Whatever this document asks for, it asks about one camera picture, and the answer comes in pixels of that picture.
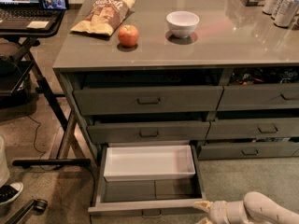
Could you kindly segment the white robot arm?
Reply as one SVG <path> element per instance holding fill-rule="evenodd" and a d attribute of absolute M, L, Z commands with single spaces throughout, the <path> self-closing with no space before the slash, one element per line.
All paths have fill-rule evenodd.
<path fill-rule="evenodd" d="M 297 213 L 256 191 L 242 201 L 199 201 L 193 207 L 207 213 L 196 224 L 299 224 Z"/>

